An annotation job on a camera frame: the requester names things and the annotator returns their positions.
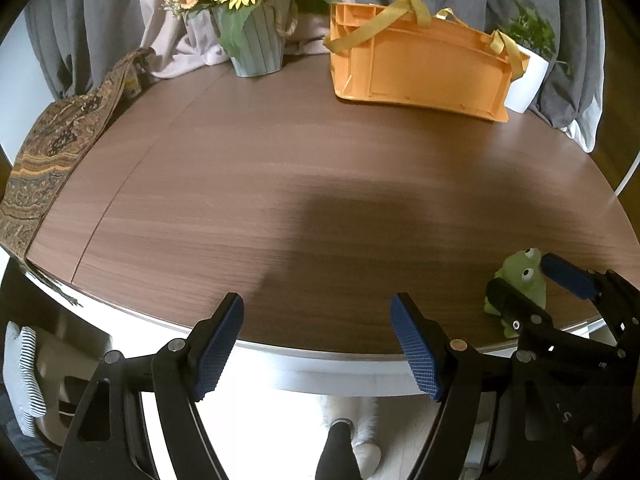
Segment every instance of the brown tabletop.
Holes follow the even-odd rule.
[[[600,171],[531,113],[506,124],[338,101],[327,56],[263,78],[229,64],[153,86],[60,193],[28,258],[108,303],[193,326],[226,292],[241,338],[396,353],[409,292],[450,336],[504,341],[484,287],[528,247],[640,285],[640,248]],[[556,326],[596,310],[548,286]]]

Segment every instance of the silver bolt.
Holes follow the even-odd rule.
[[[104,362],[108,365],[112,365],[120,358],[120,352],[117,350],[111,350],[104,355]]]
[[[468,345],[466,344],[466,341],[463,341],[462,339],[452,339],[449,342],[449,346],[451,346],[451,348],[456,352],[464,352]]]
[[[531,361],[531,354],[526,350],[518,350],[516,352],[516,359],[521,363],[528,363]]]
[[[178,350],[182,350],[185,345],[186,343],[184,342],[184,339],[177,338],[171,339],[171,341],[169,341],[169,344],[167,345],[167,348],[171,352],[177,352]]]

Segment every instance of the striped cloth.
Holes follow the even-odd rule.
[[[46,407],[33,375],[36,357],[36,333],[14,322],[6,326],[2,378],[9,394],[15,418],[26,436],[36,436],[35,417],[44,416]]]

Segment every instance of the green plush toy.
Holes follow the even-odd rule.
[[[496,278],[502,278],[510,285],[517,288],[527,298],[541,308],[546,307],[546,283],[540,272],[540,258],[542,255],[538,249],[518,251],[502,264],[502,267],[495,273]],[[484,311],[487,314],[500,316],[500,311],[496,309],[488,298],[484,298]],[[508,338],[517,337],[517,332],[504,320],[504,336]]]

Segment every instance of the orange bin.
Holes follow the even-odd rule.
[[[324,44],[332,52],[335,94],[507,121],[504,99],[529,57],[505,34],[485,34],[447,15],[450,9],[432,17],[420,0],[332,4]]]

